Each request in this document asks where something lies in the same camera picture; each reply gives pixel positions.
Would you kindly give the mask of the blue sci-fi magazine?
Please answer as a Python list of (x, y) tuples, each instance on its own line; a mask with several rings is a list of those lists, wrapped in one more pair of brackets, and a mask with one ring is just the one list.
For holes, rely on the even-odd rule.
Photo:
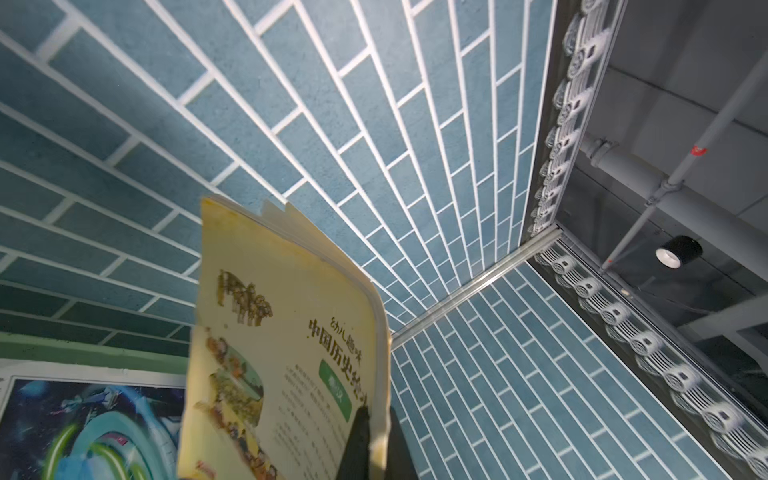
[(174, 479), (185, 378), (4, 359), (4, 479)]

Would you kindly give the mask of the white ceiling pipe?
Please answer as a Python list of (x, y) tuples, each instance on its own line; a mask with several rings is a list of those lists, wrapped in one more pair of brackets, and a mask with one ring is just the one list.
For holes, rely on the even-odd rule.
[(669, 176), (611, 141), (583, 136), (580, 152), (590, 164), (645, 200), (645, 209), (603, 261), (603, 270), (617, 263), (653, 213), (661, 210), (754, 274), (767, 277), (767, 235), (684, 185), (688, 173), (766, 79), (767, 55), (763, 54)]

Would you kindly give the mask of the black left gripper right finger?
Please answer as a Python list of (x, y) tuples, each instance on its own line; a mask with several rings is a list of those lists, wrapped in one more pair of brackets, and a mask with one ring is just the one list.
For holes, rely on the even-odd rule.
[(393, 407), (389, 410), (391, 429), (388, 439), (386, 480), (418, 480), (415, 465), (409, 451), (399, 418)]

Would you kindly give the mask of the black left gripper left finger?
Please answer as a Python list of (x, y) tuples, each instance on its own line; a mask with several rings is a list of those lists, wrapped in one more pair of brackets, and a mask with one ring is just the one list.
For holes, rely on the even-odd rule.
[(369, 418), (367, 407), (357, 410), (336, 474), (337, 480), (369, 479)]

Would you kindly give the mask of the black ceiling spotlight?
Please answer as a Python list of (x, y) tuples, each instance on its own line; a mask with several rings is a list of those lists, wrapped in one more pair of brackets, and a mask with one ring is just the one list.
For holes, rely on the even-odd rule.
[(703, 248), (700, 243), (685, 235), (670, 239), (655, 251), (657, 260), (670, 269), (679, 269), (701, 257), (702, 254)]

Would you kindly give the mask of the LED light strip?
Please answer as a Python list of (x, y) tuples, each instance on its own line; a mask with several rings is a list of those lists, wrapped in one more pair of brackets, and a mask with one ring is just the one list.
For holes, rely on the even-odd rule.
[(561, 1), (527, 236), (736, 478), (767, 475), (767, 5)]

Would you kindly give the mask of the yellow red illustrated book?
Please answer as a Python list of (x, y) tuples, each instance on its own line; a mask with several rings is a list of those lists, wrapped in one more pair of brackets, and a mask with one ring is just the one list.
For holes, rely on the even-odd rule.
[(201, 273), (177, 475), (336, 479), (369, 413), (385, 475), (391, 336), (368, 277), (290, 204), (203, 199)]

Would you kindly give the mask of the green wooden two-tier shelf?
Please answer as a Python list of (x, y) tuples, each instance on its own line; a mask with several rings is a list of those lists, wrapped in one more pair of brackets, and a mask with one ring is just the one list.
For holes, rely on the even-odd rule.
[(185, 357), (1, 333), (1, 358), (184, 375)]

